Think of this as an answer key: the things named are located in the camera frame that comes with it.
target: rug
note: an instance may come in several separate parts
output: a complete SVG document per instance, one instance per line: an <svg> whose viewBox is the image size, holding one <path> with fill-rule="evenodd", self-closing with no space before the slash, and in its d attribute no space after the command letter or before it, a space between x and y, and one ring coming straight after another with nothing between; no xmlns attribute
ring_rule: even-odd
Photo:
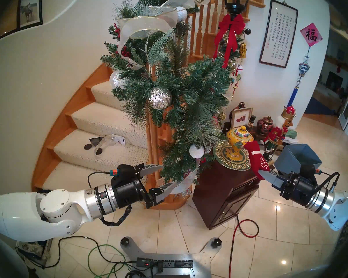
<svg viewBox="0 0 348 278"><path fill-rule="evenodd" d="M334 115L335 110L329 109L327 106L311 97L311 100L309 101L304 113L311 115Z"/></svg>

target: white tile floor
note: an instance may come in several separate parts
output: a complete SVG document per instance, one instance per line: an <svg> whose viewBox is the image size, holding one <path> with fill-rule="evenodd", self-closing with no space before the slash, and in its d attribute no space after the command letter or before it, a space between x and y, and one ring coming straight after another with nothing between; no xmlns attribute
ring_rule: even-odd
<svg viewBox="0 0 348 278"><path fill-rule="evenodd" d="M337 189L348 192L348 137L339 129L302 118L298 139L308 143L318 154L324 172L338 171ZM322 182L325 175L318 177ZM109 214L106 220L117 221L123 210ZM279 196L270 183L261 181L259 190L246 204L240 219L256 221L260 233L247 238L237 231L232 258L232 277L276 277L280 274L302 270L325 261L334 249L339 232L332 231L324 220L292 201ZM158 211L133 208L129 217L119 227L107 227L99 220L85 224L76 235L87 235L101 244L112 244L120 249L124 236L131 236L145 252L196 253L212 237L220 237L222 249L214 257L212 277L228 277L230 245L235 219L208 230L191 198L176 211ZM245 232L253 234L256 228L244 224ZM58 240L54 240L48 265L58 257ZM83 238L73 238L61 243L61 259L55 268L39 269L40 277L76 278L94 277L88 268L87 258L95 245ZM111 247L103 246L108 259L120 261L121 256ZM97 251L90 255L90 267L97 274L107 273L112 265L104 261ZM118 272L125 277L126 267Z"/></svg>

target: red cable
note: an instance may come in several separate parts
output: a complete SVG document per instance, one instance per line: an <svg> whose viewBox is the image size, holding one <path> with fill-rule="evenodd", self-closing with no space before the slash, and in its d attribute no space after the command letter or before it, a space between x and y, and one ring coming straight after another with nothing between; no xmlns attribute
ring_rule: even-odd
<svg viewBox="0 0 348 278"><path fill-rule="evenodd" d="M237 226L236 226L236 228L234 229L233 238L232 238L232 246L231 246L231 255L230 255L230 257L229 257L229 273L228 273L228 277L229 277L229 278L231 278L231 262L232 262L233 243L234 243L234 235L236 234L237 228L239 227L241 233L242 233L244 236L249 237L249 238L254 238L254 237L256 237L256 236L259 234L259 226L258 226L258 224L256 224L255 221L253 221L253 220L251 220L251 219L244 219L244 220L242 220L242 221L240 222L240 221L239 221L238 215L236 215L236 219L237 219ZM244 232L242 231L241 225L240 225L240 224L241 224L242 222L244 222L244 221L251 221L251 222L253 222L253 223L256 225L256 228L258 229L258 231L256 232L255 235L249 236L249 235L247 235L246 233L244 233Z"/></svg>

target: white glitter ornament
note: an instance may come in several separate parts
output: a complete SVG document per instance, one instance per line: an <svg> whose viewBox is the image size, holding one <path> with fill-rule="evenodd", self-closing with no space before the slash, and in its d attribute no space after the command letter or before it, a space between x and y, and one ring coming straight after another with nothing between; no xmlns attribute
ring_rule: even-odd
<svg viewBox="0 0 348 278"><path fill-rule="evenodd" d="M125 89L124 80L120 79L121 71L116 70L114 71L111 76L109 77L109 83L111 84L112 88L120 87L121 89Z"/></svg>
<svg viewBox="0 0 348 278"><path fill-rule="evenodd" d="M161 89L159 87L154 87L151 90L151 95L149 96L149 104L154 109L166 109L171 103L171 93L167 89Z"/></svg>
<svg viewBox="0 0 348 278"><path fill-rule="evenodd" d="M201 158L205 153L205 149L201 146L200 148L196 148L194 144L190 147L190 156L193 158Z"/></svg>
<svg viewBox="0 0 348 278"><path fill-rule="evenodd" d="M187 10L185 10L183 7L177 7L178 12L178 23L185 21L187 18Z"/></svg>

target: black lantern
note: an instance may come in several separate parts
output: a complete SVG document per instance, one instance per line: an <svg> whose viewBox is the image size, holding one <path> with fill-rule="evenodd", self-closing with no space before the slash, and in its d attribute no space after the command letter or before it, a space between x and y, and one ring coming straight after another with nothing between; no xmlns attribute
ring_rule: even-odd
<svg viewBox="0 0 348 278"><path fill-rule="evenodd" d="M224 0L225 7L231 15L231 19L242 13L248 4L249 0Z"/></svg>

